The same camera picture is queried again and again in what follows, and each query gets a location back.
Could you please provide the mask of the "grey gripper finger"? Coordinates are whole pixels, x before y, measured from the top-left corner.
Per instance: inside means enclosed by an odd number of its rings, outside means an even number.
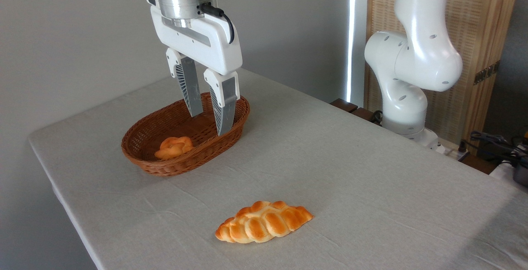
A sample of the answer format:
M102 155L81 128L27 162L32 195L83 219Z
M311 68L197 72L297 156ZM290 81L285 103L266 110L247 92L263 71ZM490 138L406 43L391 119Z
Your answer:
M204 79L210 87L217 134L222 136L232 129L234 123L236 101L240 99L238 74L232 72L223 76L212 69L206 69Z
M190 116L195 117L203 112L202 99L196 72L196 63L190 57L180 54L173 48L167 48L166 59L170 74L177 79L183 93Z

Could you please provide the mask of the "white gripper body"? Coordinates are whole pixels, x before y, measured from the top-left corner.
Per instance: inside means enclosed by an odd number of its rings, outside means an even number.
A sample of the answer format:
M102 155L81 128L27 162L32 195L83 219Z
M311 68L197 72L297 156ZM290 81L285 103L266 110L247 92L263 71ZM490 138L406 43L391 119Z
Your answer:
M243 56L236 28L223 18L205 14L191 19L188 28L177 27L161 14L157 0L151 4L151 17L158 38L164 45L213 69L223 76L239 69Z

